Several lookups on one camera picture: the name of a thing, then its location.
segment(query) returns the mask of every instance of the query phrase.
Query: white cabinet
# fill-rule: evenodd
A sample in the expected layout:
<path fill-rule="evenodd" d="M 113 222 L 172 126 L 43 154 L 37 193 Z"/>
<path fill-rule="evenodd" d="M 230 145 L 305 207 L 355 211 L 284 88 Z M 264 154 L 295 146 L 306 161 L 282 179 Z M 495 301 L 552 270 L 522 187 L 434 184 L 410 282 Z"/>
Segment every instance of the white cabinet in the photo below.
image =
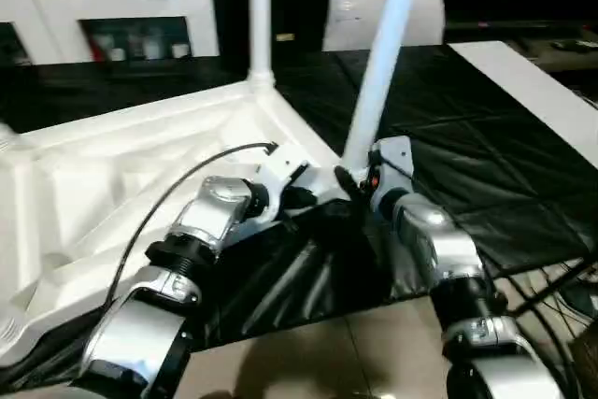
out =
<path fill-rule="evenodd" d="M 64 63 L 93 61 L 81 20 L 185 19 L 192 56 L 218 54 L 212 0 L 36 0 Z"/>
<path fill-rule="evenodd" d="M 0 22 L 10 23 L 33 64 L 62 61 L 34 0 L 0 0 Z"/>
<path fill-rule="evenodd" d="M 12 24 L 33 64 L 93 61 L 81 21 L 134 18 L 181 18 L 186 49 L 173 54 L 218 54 L 212 0 L 0 0 L 0 22 Z M 157 28 L 156 21 L 139 22 Z"/>

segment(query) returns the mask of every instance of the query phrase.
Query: white base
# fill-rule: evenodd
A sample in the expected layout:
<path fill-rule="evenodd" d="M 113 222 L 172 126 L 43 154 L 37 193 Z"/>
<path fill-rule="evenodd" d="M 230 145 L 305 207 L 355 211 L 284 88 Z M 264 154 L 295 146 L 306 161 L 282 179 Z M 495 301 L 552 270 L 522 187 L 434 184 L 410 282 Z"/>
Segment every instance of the white base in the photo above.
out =
<path fill-rule="evenodd" d="M 338 156 L 277 91 L 254 93 L 246 81 L 33 131 L 0 149 L 0 366 L 102 303 L 126 242 L 182 173 L 260 141 L 296 145 L 312 167 L 325 169 L 304 183 L 322 201 L 335 195 Z M 264 157 L 238 152 L 181 185 L 137 241 L 121 288 L 204 177 L 250 178 Z"/>

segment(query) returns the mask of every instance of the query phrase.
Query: black cloth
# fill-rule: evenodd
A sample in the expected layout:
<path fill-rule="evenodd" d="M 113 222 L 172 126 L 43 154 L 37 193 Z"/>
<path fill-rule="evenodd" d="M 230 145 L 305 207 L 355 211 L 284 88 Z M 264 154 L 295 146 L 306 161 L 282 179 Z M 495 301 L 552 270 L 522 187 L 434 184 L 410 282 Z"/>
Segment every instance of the black cloth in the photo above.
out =
<path fill-rule="evenodd" d="M 366 59 L 349 51 L 276 60 L 279 91 L 338 153 Z M 0 71 L 0 118 L 25 132 L 243 77 L 218 58 L 9 69 Z M 598 172 L 450 48 L 402 50 L 379 131 L 390 135 L 412 138 L 416 178 L 503 273 L 596 251 Z M 335 201 L 225 251 L 195 317 L 196 348 L 425 294 L 388 225 L 371 215 L 356 220 L 351 205 Z M 92 321 L 58 330 L 74 329 L 79 345 L 80 320 Z M 48 335 L 28 360 L 0 371 L 0 383 L 31 386 L 70 373 L 76 350 L 30 375 L 52 345 L 63 347 L 65 334 Z"/>

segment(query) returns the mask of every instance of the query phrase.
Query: tile floor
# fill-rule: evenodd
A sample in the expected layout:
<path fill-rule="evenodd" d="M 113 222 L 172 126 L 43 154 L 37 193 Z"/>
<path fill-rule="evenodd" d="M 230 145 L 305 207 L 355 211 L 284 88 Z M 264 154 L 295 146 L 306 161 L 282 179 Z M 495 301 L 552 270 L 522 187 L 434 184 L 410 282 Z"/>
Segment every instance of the tile floor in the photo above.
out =
<path fill-rule="evenodd" d="M 537 273 L 530 276 L 532 285 L 541 283 Z M 527 275 L 517 279 L 529 288 Z M 520 301 L 506 282 L 498 284 L 511 307 Z M 561 338 L 571 338 L 555 313 L 542 311 Z M 532 318 L 525 316 L 523 324 L 548 345 Z M 380 307 L 196 353 L 175 397 L 354 399 L 370 393 L 444 399 L 449 365 L 441 355 L 440 334 L 429 298 Z M 14 396 L 39 397 L 39 392 Z"/>

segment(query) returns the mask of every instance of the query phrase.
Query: white panel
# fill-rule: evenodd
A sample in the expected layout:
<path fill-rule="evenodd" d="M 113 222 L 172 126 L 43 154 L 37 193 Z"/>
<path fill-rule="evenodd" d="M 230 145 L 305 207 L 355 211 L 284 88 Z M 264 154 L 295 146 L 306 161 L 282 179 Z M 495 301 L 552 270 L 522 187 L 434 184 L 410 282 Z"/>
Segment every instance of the white panel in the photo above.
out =
<path fill-rule="evenodd" d="M 0 0 L 0 22 L 11 22 L 33 64 L 61 63 L 34 0 Z"/>
<path fill-rule="evenodd" d="M 323 49 L 369 49 L 385 0 L 330 0 Z M 413 0 L 404 46 L 442 44 L 445 27 L 443 0 Z"/>
<path fill-rule="evenodd" d="M 451 47 L 598 168 L 598 110 L 502 42 Z"/>
<path fill-rule="evenodd" d="M 185 17 L 193 56 L 218 54 L 212 0 L 37 0 L 66 63 L 92 61 L 85 19 Z"/>

